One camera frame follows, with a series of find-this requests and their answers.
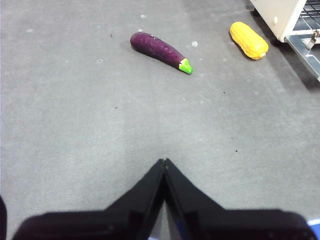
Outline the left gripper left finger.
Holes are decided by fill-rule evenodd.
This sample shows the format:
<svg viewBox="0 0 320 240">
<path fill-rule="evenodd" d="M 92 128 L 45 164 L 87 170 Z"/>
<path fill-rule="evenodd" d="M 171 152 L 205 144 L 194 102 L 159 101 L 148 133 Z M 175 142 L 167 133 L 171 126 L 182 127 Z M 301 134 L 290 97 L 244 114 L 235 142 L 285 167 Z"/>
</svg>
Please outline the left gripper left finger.
<svg viewBox="0 0 320 240">
<path fill-rule="evenodd" d="M 15 240 L 146 240 L 164 202 L 159 159 L 124 195 L 103 210 L 47 212 L 22 222 Z"/>
</svg>

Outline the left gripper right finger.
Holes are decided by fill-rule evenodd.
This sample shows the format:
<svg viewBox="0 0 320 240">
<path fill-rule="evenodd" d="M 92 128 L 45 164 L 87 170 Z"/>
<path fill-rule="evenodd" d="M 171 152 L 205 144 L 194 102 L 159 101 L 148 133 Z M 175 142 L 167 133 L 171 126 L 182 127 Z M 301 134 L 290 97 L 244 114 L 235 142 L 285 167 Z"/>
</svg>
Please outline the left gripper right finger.
<svg viewBox="0 0 320 240">
<path fill-rule="evenodd" d="M 198 189 L 170 159 L 164 164 L 166 203 L 184 240 L 316 240 L 298 213 L 225 209 Z"/>
</svg>

